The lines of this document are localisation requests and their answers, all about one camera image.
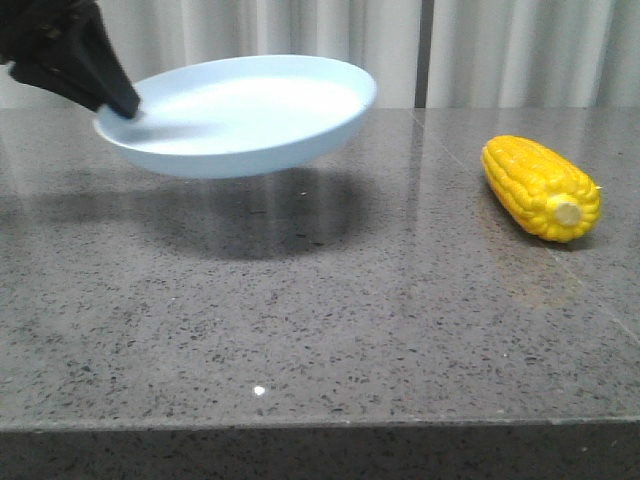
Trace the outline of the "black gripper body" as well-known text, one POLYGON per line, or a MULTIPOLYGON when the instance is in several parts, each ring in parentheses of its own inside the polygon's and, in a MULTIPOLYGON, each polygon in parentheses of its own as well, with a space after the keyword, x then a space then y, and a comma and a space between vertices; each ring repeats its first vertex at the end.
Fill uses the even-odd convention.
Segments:
POLYGON ((94 1, 2 1, 1 64, 17 59, 32 37, 64 30, 71 18, 94 5, 94 1))

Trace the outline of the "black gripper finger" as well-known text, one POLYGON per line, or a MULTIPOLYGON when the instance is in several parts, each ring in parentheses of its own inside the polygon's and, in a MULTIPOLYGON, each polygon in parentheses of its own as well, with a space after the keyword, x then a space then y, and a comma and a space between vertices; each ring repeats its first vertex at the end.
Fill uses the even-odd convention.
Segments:
POLYGON ((39 64, 14 62, 9 75, 19 83, 52 92, 93 112, 103 105, 95 95, 64 79, 56 70, 39 64))
POLYGON ((107 105, 134 118, 140 97, 115 54, 97 3, 74 3, 66 20, 59 60, 66 97, 92 111, 107 105))

